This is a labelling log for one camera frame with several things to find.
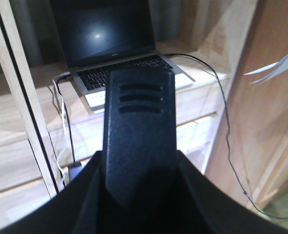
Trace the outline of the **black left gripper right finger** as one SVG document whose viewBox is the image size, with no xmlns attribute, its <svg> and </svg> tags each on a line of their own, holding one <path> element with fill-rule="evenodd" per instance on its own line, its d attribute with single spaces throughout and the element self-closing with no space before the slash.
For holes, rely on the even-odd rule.
<svg viewBox="0 0 288 234">
<path fill-rule="evenodd" d="M 210 182 L 177 151 L 180 176 L 194 211 L 188 225 L 204 227 L 206 234 L 288 234 L 280 227 L 240 205 Z"/>
</svg>

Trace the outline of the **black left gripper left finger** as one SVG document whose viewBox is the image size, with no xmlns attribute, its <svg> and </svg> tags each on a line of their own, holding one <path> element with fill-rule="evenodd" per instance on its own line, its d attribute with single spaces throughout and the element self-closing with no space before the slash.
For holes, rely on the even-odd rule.
<svg viewBox="0 0 288 234">
<path fill-rule="evenodd" d="M 99 234 L 102 152 L 97 151 L 81 172 L 53 199 L 0 234 Z"/>
</svg>

